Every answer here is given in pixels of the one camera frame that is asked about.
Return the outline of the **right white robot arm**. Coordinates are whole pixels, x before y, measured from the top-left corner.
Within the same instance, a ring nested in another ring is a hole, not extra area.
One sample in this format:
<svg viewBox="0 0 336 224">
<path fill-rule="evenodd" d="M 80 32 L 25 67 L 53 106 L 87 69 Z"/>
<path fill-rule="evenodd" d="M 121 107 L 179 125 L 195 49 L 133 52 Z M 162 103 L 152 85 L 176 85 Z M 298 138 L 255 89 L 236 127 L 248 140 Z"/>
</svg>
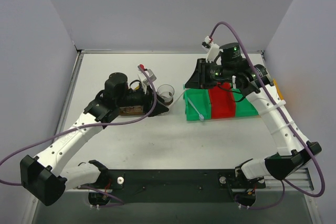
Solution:
<svg viewBox="0 0 336 224">
<path fill-rule="evenodd" d="M 275 141 L 276 154 L 242 163 L 237 167 L 239 173 L 247 180 L 264 176 L 283 180 L 322 151 L 318 142 L 309 141 L 300 132 L 267 69 L 260 64 L 249 65 L 249 61 L 242 57 L 238 43 L 218 46 L 203 42 L 202 46 L 207 57 L 197 60 L 185 87 L 211 89 L 218 84 L 231 84 L 257 110 Z"/>
</svg>

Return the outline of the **light blue toothbrush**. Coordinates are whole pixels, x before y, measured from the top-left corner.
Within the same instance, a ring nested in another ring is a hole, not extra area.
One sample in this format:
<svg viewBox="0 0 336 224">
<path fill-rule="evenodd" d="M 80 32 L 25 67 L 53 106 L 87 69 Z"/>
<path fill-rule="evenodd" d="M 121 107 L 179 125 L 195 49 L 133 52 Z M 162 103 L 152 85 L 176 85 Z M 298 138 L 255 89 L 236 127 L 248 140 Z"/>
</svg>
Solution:
<svg viewBox="0 0 336 224">
<path fill-rule="evenodd" d="M 187 98 L 187 120 L 188 121 L 196 121 L 199 120 L 203 122 L 204 116 L 200 113 L 200 111 L 196 108 L 194 103 L 191 101 L 190 98 Z"/>
</svg>

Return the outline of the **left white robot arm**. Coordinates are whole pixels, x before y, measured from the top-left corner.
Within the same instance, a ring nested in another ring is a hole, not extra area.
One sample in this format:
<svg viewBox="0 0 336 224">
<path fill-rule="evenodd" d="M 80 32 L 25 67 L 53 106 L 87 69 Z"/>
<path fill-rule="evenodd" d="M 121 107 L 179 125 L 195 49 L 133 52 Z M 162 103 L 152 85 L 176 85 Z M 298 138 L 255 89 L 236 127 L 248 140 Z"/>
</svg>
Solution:
<svg viewBox="0 0 336 224">
<path fill-rule="evenodd" d="M 128 77 L 120 72 L 109 75 L 103 90 L 89 102 L 76 122 L 60 133 L 46 149 L 31 157 L 26 155 L 20 162 L 22 186 L 45 206 L 54 204 L 65 191 L 82 184 L 96 188 L 106 185 L 108 175 L 101 165 L 87 162 L 67 172 L 70 159 L 96 134 L 107 126 L 115 125 L 120 110 L 140 106 L 142 119 L 168 111 L 162 98 L 157 95 L 153 82 L 156 76 L 151 69 L 140 69 L 137 90 L 130 88 Z"/>
</svg>

